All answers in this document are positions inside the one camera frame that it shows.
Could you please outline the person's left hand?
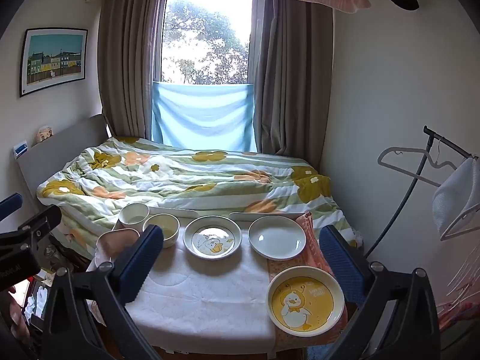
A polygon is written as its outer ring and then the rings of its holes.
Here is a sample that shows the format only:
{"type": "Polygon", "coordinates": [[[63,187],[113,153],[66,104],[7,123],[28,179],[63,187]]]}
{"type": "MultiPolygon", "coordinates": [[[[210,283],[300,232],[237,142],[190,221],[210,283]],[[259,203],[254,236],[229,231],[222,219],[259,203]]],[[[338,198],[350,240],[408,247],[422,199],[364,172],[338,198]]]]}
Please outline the person's left hand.
{"type": "Polygon", "coordinates": [[[7,290],[1,291],[1,316],[7,324],[12,336],[25,345],[30,345],[30,334],[21,307],[13,294],[16,287],[10,286],[7,290]]]}

